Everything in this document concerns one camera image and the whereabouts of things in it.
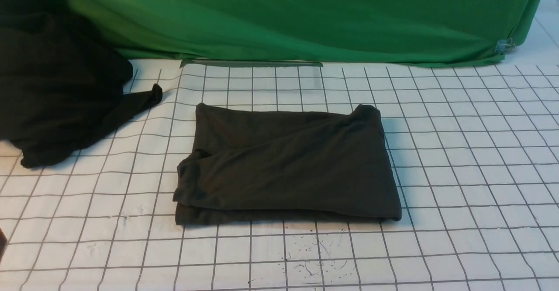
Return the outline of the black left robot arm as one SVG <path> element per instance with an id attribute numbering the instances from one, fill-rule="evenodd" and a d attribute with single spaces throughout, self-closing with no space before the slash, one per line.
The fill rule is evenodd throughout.
<path id="1" fill-rule="evenodd" d="M 0 261 L 2 261 L 7 244 L 7 238 L 4 234 L 4 231 L 0 230 Z"/>

